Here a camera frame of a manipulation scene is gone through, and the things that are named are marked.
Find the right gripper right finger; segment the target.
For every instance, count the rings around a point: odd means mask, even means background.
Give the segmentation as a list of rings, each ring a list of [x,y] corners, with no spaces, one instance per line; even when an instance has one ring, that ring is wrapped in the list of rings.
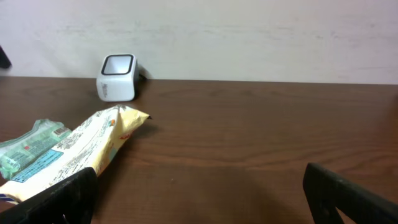
[[[303,190],[315,223],[343,223],[339,212],[355,223],[397,223],[397,204],[316,163],[307,164]]]

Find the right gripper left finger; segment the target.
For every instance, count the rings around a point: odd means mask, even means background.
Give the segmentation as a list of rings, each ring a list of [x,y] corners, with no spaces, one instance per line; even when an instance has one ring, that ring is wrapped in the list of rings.
[[[39,194],[1,212],[1,223],[90,224],[98,198],[98,178],[84,168]]]

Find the cream snack bag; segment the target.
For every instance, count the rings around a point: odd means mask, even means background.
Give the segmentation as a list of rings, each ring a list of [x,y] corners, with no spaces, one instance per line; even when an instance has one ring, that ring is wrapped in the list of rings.
[[[1,185],[1,200],[17,204],[92,167],[100,175],[131,134],[149,119],[125,105],[97,111],[50,150]]]

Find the green snack packet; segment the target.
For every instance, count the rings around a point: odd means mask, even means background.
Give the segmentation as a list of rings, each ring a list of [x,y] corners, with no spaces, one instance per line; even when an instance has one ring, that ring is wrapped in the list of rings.
[[[1,143],[1,175],[11,180],[72,131],[63,123],[38,119],[22,136]]]

